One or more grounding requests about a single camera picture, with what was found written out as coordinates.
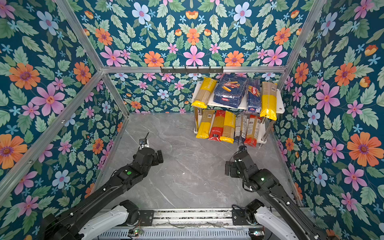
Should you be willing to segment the yellow-ended spaghetti pack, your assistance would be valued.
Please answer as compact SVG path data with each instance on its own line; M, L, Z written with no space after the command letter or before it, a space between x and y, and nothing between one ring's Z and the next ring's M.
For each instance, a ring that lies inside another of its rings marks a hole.
M277 120L277 85L270 82L262 82L262 109L260 117Z

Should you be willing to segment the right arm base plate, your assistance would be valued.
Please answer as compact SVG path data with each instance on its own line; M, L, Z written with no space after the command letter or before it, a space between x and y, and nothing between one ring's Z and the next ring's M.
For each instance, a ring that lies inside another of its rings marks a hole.
M232 222L234 226L256 226L260 223L256 220L255 215L245 209L232 208Z

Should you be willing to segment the narrow yellow spaghetti pack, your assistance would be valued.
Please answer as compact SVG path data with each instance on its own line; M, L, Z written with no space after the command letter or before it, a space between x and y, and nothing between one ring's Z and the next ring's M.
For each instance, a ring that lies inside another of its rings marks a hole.
M227 142L230 144L234 143L235 125L236 115L232 112L226 111L224 130L222 136L220 137L222 142Z

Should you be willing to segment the red-yellow labelled spaghetti pack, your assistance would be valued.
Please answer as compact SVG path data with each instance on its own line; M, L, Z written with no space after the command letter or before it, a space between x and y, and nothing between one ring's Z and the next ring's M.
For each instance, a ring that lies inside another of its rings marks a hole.
M261 127L261 118L251 115L247 127L247 134L245 145L256 147L258 143L258 136Z

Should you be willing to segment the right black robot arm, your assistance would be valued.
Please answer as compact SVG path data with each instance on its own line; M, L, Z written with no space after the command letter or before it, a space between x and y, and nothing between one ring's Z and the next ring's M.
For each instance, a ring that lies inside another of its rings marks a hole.
M233 212L241 213L240 218L250 225L262 225L280 240L330 240L299 206L289 197L279 180L267 169L259 169L242 146L227 161L225 175L242 180L242 187L250 193L257 193L277 213L277 217L258 199L245 207L233 205Z

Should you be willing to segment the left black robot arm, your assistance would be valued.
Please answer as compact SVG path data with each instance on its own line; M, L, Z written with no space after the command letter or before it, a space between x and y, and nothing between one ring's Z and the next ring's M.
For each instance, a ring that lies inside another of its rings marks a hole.
M132 163L114 172L110 179L88 198L69 210L44 217L37 236L38 240L80 240L86 235L84 227L111 201L121 196L149 173L152 166L164 162L162 151L144 147L134 155Z

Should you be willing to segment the yellow Pastatime spaghetti pack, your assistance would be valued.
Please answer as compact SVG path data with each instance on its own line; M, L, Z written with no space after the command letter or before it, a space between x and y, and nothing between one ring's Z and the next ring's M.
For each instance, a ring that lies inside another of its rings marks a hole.
M208 107L208 102L211 94L214 92L214 89L217 85L217 81L211 78L204 78L197 96L192 103L193 107L206 109Z

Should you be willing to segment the red spaghetti pack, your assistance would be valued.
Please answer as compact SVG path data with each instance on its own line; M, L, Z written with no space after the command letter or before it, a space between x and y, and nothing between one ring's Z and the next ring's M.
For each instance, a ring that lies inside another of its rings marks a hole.
M224 121L225 121L226 111L218 110L216 111L214 122L212 124L209 140L220 142L220 137L223 134L224 130Z

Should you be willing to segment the wide yellow spaghetti pack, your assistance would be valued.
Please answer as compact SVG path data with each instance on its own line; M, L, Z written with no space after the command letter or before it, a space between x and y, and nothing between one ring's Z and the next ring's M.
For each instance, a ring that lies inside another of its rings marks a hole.
M215 115L214 110L203 110L201 123L200 123L199 130L198 130L198 133L196 136L198 139L208 139L209 138L210 129L211 129L214 115Z

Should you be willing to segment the blue Barilla spaghetti pack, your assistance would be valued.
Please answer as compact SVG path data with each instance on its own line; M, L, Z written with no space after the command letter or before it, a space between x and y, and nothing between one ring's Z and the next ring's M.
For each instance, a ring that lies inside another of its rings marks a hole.
M247 111L259 114L262 110L261 86L259 79L248 79Z

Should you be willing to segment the white-label clear spaghetti pack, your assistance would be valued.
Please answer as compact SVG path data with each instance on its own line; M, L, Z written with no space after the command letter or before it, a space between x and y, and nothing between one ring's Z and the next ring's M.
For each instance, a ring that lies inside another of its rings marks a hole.
M247 116L244 114L239 114L236 117L236 125L235 125L235 135L234 142L235 143L244 143L247 135Z

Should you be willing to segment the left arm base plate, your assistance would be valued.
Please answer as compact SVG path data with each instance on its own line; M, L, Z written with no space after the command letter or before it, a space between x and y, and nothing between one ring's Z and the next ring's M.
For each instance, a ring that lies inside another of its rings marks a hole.
M139 226L150 227L153 224L155 211L154 210L139 210Z

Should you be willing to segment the blue Barilla pasta box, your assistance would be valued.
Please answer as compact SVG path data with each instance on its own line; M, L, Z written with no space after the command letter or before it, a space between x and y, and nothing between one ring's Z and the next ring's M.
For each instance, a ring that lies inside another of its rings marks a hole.
M247 78L224 75L214 90L213 101L217 104L238 108L247 86Z

